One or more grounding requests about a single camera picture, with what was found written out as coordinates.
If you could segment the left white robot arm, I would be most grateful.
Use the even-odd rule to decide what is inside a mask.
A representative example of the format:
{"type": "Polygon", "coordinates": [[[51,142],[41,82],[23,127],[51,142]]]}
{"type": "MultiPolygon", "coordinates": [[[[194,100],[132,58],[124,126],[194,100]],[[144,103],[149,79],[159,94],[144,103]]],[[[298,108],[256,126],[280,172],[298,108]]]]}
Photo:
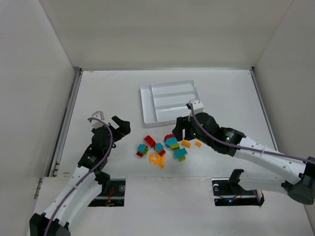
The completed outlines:
{"type": "Polygon", "coordinates": [[[115,143],[131,132],[130,122],[113,116],[118,125],[114,128],[96,115],[88,121],[93,127],[91,144],[61,193],[41,214],[30,218],[31,236],[69,236],[88,205],[110,186],[110,175],[103,168],[115,143]]]}

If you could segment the red sloped lego brick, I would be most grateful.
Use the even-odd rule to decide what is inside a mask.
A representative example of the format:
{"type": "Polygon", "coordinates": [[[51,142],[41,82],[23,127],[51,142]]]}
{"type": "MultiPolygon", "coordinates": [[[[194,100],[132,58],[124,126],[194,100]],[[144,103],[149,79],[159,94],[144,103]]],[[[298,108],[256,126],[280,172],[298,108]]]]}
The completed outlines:
{"type": "Polygon", "coordinates": [[[150,135],[147,135],[145,138],[144,138],[144,141],[145,141],[145,143],[147,143],[148,144],[148,146],[149,147],[151,147],[151,148],[155,148],[155,146],[156,146],[156,142],[155,142],[155,140],[150,136],[150,135]]]}

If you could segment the red lego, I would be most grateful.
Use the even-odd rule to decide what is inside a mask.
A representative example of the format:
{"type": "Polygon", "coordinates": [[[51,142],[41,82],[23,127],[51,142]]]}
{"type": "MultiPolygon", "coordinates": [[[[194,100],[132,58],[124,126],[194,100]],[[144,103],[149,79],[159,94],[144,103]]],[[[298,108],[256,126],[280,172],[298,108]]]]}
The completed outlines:
{"type": "Polygon", "coordinates": [[[156,153],[159,155],[159,156],[164,156],[166,154],[166,151],[164,148],[162,149],[158,149],[158,148],[154,148],[154,150],[156,151],[156,153]]]}

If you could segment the teal square lego brick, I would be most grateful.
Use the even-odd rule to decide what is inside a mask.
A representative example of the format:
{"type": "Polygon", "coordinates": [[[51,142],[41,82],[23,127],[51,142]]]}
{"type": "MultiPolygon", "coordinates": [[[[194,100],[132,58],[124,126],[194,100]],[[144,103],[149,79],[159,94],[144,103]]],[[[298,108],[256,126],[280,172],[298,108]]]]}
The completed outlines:
{"type": "Polygon", "coordinates": [[[143,151],[144,151],[144,149],[145,148],[148,148],[146,145],[144,145],[144,144],[140,144],[139,146],[138,146],[138,152],[141,152],[141,153],[143,153],[143,151]]]}

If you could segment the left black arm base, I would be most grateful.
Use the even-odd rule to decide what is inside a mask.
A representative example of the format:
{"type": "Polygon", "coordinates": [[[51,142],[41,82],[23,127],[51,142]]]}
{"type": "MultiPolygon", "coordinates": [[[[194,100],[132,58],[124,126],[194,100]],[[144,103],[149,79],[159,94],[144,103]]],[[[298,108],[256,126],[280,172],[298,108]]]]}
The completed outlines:
{"type": "Polygon", "coordinates": [[[123,207],[125,192],[126,179],[111,179],[109,187],[96,196],[88,207],[123,207]]]}

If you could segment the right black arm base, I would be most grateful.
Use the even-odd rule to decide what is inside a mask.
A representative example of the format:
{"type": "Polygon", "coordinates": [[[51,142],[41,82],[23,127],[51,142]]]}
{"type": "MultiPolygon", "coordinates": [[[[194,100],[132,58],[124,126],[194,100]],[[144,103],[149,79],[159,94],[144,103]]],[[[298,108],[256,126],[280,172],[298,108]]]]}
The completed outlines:
{"type": "Polygon", "coordinates": [[[216,207],[258,206],[265,201],[258,190],[245,190],[239,185],[242,169],[235,169],[229,178],[213,178],[212,189],[216,207]]]}

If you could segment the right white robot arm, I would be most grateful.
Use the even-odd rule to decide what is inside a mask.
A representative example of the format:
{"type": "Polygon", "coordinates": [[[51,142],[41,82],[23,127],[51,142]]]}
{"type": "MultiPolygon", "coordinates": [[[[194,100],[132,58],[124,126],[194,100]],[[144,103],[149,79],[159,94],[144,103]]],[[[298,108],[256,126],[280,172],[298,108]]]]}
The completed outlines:
{"type": "Polygon", "coordinates": [[[267,190],[285,194],[304,205],[315,202],[315,160],[312,157],[290,159],[238,130],[220,127],[212,116],[204,112],[178,117],[172,133],[178,141],[198,139],[219,154],[252,162],[271,172],[262,174],[235,169],[228,179],[213,181],[217,198],[233,201],[243,195],[254,195],[260,206],[264,201],[261,191],[267,190]]]}

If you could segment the red round lego brick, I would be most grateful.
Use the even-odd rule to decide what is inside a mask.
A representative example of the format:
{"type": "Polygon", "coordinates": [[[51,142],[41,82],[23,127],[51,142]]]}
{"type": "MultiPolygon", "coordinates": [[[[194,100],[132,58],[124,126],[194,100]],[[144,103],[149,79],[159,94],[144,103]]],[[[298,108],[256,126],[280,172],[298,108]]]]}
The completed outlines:
{"type": "Polygon", "coordinates": [[[164,137],[164,142],[166,142],[167,139],[175,138],[176,136],[174,134],[168,134],[164,137]]]}

